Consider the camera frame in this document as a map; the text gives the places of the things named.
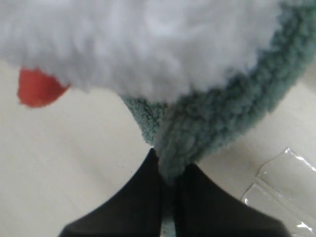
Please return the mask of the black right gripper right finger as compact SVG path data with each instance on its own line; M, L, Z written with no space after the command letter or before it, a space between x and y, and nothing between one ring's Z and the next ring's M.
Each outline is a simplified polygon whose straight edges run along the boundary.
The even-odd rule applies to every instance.
M288 237L278 219L231 196L195 164L178 179L174 214L178 237Z

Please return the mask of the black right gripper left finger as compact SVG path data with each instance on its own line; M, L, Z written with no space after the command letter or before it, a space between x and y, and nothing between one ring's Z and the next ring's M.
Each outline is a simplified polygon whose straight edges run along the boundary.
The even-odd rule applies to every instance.
M62 237L158 237L161 180L150 149L133 177L107 202L64 227Z

